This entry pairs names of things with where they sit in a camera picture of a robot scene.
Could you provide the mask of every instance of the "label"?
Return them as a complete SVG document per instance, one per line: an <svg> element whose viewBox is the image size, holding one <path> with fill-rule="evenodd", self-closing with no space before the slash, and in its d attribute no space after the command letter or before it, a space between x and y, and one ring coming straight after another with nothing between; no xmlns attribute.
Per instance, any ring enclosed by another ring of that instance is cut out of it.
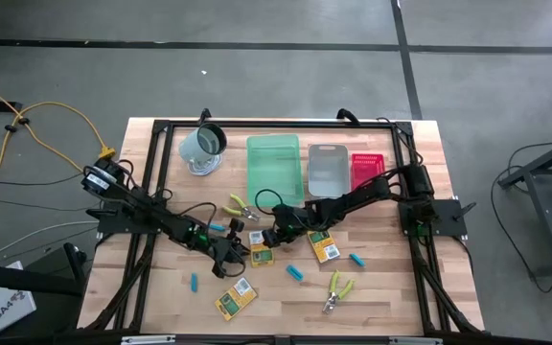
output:
<svg viewBox="0 0 552 345"><path fill-rule="evenodd" d="M253 267L274 265L274 252L264 245L264 235L261 231L251 231L248 234L250 241L250 264Z"/></svg>
<svg viewBox="0 0 552 345"><path fill-rule="evenodd" d="M86 179L93 182L93 183L95 183L96 185L102 187L105 190L110 188L110 185L107 182L103 181L102 179L100 179L99 177L97 177L96 175L94 175L92 173L90 173L88 176L86 176Z"/></svg>
<svg viewBox="0 0 552 345"><path fill-rule="evenodd" d="M240 278L234 286L215 301L215 306L225 321L229 321L256 297L257 292L248 284L248 281L245 278Z"/></svg>
<svg viewBox="0 0 552 345"><path fill-rule="evenodd" d="M335 241L329 231L309 231L308 239L319 263L323 264L340 256L340 251L337 250Z"/></svg>
<svg viewBox="0 0 552 345"><path fill-rule="evenodd" d="M264 242L264 235L262 235L261 231L253 231L249 237L250 244L262 244Z"/></svg>
<svg viewBox="0 0 552 345"><path fill-rule="evenodd" d="M246 292L250 290L250 284L246 282L244 278L240 279L237 284L234 285L234 289L238 292L240 296L243 296Z"/></svg>
<svg viewBox="0 0 552 345"><path fill-rule="evenodd" d="M329 260L340 256L340 252L337 250L335 244L332 244L325 247L325 255L327 255L327 260Z"/></svg>
<svg viewBox="0 0 552 345"><path fill-rule="evenodd" d="M107 180L110 181L111 183L116 183L116 178L114 178L114 176L112 176L111 174L105 172L105 170L99 169L99 168L97 168L97 167L93 167L93 169L95 169L96 171L100 172L100 174L102 175L102 177L104 177L105 179L107 179Z"/></svg>

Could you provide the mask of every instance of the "power cord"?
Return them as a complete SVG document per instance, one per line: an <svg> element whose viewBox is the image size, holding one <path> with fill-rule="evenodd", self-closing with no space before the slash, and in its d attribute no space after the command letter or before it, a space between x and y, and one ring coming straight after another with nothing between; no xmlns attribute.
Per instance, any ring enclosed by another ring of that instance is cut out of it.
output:
<svg viewBox="0 0 552 345"><path fill-rule="evenodd" d="M76 236L79 236L79 235L82 235L82 234L86 234L87 232L94 231L95 229L97 229L97 226L91 227L90 229L82 230L78 233L68 235L66 237L63 237L63 238L60 238L60 239L57 239L57 240L54 240L54 241L49 241L48 243L40 244L38 246L35 246L35 247L27 249L27 250L23 250L23 251L21 251L19 253L16 253L16 254L6 255L3 259L0 259L0 263L3 263L4 261L7 261L7 260L12 259L12 258L21 256L23 254L27 254L29 252L32 252L32 251L37 250L39 248L45 247L47 245L55 244L57 242L65 241L65 240L71 239L73 237L76 237Z"/></svg>
<svg viewBox="0 0 552 345"><path fill-rule="evenodd" d="M61 209L61 208L57 208L57 207L50 207L50 206L41 206L41 205L33 205L33 204L26 204L26 203L22 203L22 202L15 202L15 201L8 201L8 200L3 200L3 199L0 199L0 202L1 203L6 203L6 204L10 204L10 205L16 205L16 206L24 206L24 207L32 207L32 208L38 208L38 209L43 209L43 210L50 210L50 211L60 211L60 212L77 212L77 211L84 211L86 209L89 209L91 207L95 207L97 205L99 205L99 202L91 205L91 206L86 206L86 207L80 207L80 208L77 208L77 209Z"/></svg>
<svg viewBox="0 0 552 345"><path fill-rule="evenodd" d="M55 185L55 184L58 184L58 183L61 183L61 182L69 181L69 180L74 179L74 178L76 178L78 176L81 176L81 175L82 175L82 172L78 172L78 173L75 173L75 174L73 174L69 177L65 177L63 179L53 181L53 182L24 183L24 182L4 182L4 181L0 181L0 184L11 185L11 186L52 186L52 185Z"/></svg>
<svg viewBox="0 0 552 345"><path fill-rule="evenodd" d="M508 159L508 173L510 173L510 169L514 168L513 167L513 159L515 159L515 155L517 155L517 153L519 153L523 150L526 150L526 149L537 148L537 147L542 147L542 146L547 146L547 145L552 145L552 142L526 145L524 147L520 147L520 148L516 149L513 152L513 154L510 155L510 158ZM513 185L513 187L515 187L515 189L518 190L519 192L529 195L528 191L520 188L517 184Z"/></svg>
<svg viewBox="0 0 552 345"><path fill-rule="evenodd" d="M33 231L32 233L30 233L29 235L26 235L26 236L23 236L22 238L4 246L4 247L1 247L0 248L0 253L8 248L10 248L11 246L13 245L17 245L21 242L23 242L24 240L30 238L30 237L33 237L37 234L41 234L43 233L44 231L49 231L49 230L53 230L53 229L59 229L60 227L65 227L65 226L71 226L71 225L81 225L81 224L96 224L96 223L99 223L98 221L96 220L89 220L89 221L72 221L72 222L66 222L66 223L62 223L62 224L57 224L57 225L51 225L51 226L47 226L45 228L42 228L42 229L39 229L39 230L35 230Z"/></svg>
<svg viewBox="0 0 552 345"><path fill-rule="evenodd" d="M466 254L468 254L468 261L470 262L471 275L473 276L474 275L474 264L472 263L472 254L470 254L470 250L468 249L466 244L463 241L461 241L461 239L459 239L456 236L453 236L452 238L454 240L456 240L457 242L459 242L459 244L461 244L461 247L464 248L464 250L466 251Z"/></svg>
<svg viewBox="0 0 552 345"><path fill-rule="evenodd" d="M61 107L64 107L72 112L75 112L76 114L80 115L84 121L86 121L86 123L88 123L91 127L91 129L93 129L93 131L95 132L95 135L97 136L99 142L100 142L100 145L102 146L102 149L101 149L101 153L100 153L100 157L111 157L113 156L116 152L113 148L109 148L105 145L104 143L104 140L102 139L102 136L100 135L99 131L95 128L95 126L93 125L93 123L91 123L91 121L88 119L88 117L84 114L82 114L79 110L77 110L76 108L73 108L67 104L64 104L64 103L59 103L59 102L42 102L42 103L37 103L37 104L34 104L34 105L31 105L25 109L23 109L22 111L18 111L16 110L10 103L8 103L3 97L0 96L0 101L3 102L14 114L16 114L16 116L14 117L14 119L12 120L11 124L10 125L7 125L6 126L6 135L4 136L4 141L3 141L3 144L1 146L1 150L0 150L0 169L1 169L1 165L2 165L2 162L3 162L3 159L4 159L4 154L6 153L6 148L8 147L8 142L10 141L10 138L12 136L12 133L14 131L16 131L16 124L21 124L23 125L28 131L29 133L31 134L32 138L34 138L34 140L40 145L42 146L43 148L53 152L54 154L58 155L59 157L63 158L65 161L67 161L68 163L70 163L76 170L78 170L79 172L82 172L82 169L81 167L74 163L74 161L69 158L68 156L66 156L65 154L59 152L58 150L52 148L51 146L49 146L48 144L44 143L43 141L41 141L34 133L34 131L31 129L31 127L29 126L29 119L25 118L24 115L32 110L32 109L35 109L39 106L43 106L43 105L55 105L55 106L61 106Z"/></svg>
<svg viewBox="0 0 552 345"><path fill-rule="evenodd" d="M521 253L521 251L518 249L517 245L515 244L515 241L513 240L513 238L510 236L510 234L506 230L506 227L502 223L502 220L499 217L499 214L497 213L497 209L495 208L495 199L494 199L495 185L497 184L497 181L499 180L499 178L503 174L509 173L510 169L512 169L512 168L520 168L521 169L522 166L512 166L512 167L509 166L508 168L503 170L500 174L498 174L497 177L495 178L494 182L492 183L492 185L491 185L491 206L494 209L495 218L497 219L497 223L499 224L499 227L502 229L502 231L504 232L504 234L508 238L508 241L513 245L513 248L517 252L518 256L521 258L521 261L523 262L523 265L525 266L525 269L527 270L527 274L531 277L532 282L534 282L534 284L536 285L536 288L538 288L538 290L540 292L549 293L552 290L552 284L549 286L549 288L543 288L543 287L540 286L540 284L538 283L538 277L536 277L536 275L534 274L534 272L530 268L529 264L527 263L527 261L523 257L523 254Z"/></svg>

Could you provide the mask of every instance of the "gray floor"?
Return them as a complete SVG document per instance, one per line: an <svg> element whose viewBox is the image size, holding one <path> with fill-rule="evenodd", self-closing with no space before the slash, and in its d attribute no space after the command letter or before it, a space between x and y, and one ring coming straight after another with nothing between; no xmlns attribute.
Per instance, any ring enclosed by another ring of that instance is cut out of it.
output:
<svg viewBox="0 0 552 345"><path fill-rule="evenodd" d="M403 0L401 5L409 44L552 47L552 0ZM388 0L0 0L0 37L398 44ZM467 224L487 330L552 340L552 293L542 294L530 282L489 201L490 184L513 150L552 141L550 53L413 53L410 59L423 118L439 122L453 188L461 200L478 202ZM116 148L128 117L197 116L203 107L216 116L332 118L347 107L362 118L411 118L399 52L0 47L0 93L23 104L71 104ZM10 120L0 114L0 145ZM77 116L44 108L32 121L45 142L77 162L95 159L99 146ZM517 161L541 152L531 149ZM12 137L0 180L53 180L73 173L21 130ZM514 192L496 195L528 261L542 265L550 252L531 202ZM60 208L93 202L78 181L0 186L0 198ZM0 247L40 227L75 220L90 218L83 212L0 204ZM7 254L87 228L53 231ZM88 233L74 242L91 253L92 237ZM43 249L21 256L23 263ZM540 283L546 286L550 279Z"/></svg>

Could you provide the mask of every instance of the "pliers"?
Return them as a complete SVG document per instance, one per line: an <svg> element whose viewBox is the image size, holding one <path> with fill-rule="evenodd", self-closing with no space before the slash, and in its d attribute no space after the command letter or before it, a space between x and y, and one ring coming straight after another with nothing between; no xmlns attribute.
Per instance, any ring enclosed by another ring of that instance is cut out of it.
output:
<svg viewBox="0 0 552 345"><path fill-rule="evenodd" d="M353 284L355 283L355 279L351 279L346 283L346 287L342 289L339 293L335 293L335 285L337 284L337 279L340 276L340 272L337 270L332 275L332 280L330 281L330 297L327 299L327 302L325 302L325 307L323 307L323 313L330 313L335 307L335 302L337 300L341 300L346 296L347 293L353 288Z"/></svg>
<svg viewBox="0 0 552 345"><path fill-rule="evenodd" d="M242 201L237 195L229 195L232 199L236 200L238 202L238 205L240 205L241 210L234 210L227 206L223 206L222 209L225 210L226 213L232 215L232 216L238 216L238 217L244 217L250 220L259 221L259 215L256 213L250 211L248 209L248 206Z"/></svg>

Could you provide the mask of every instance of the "blue plastic piece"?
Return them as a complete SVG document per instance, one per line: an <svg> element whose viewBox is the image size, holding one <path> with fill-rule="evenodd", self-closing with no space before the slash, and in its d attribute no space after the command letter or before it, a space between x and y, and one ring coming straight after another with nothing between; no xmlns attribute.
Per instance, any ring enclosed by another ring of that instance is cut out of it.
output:
<svg viewBox="0 0 552 345"><path fill-rule="evenodd" d="M357 265L365 267L365 262L361 260L361 258L357 256L357 254L349 254L349 257L351 257L351 259L353 259L353 261L356 262Z"/></svg>
<svg viewBox="0 0 552 345"><path fill-rule="evenodd" d="M197 274L191 273L191 291L197 292Z"/></svg>
<svg viewBox="0 0 552 345"><path fill-rule="evenodd" d="M304 275L302 274L302 272L298 271L297 268L295 268L292 264L287 266L287 272L298 282L304 280Z"/></svg>
<svg viewBox="0 0 552 345"><path fill-rule="evenodd" d="M225 227L222 226L222 225L218 225L218 224L210 224L210 228L212 230L217 230L217 231L225 231Z"/></svg>

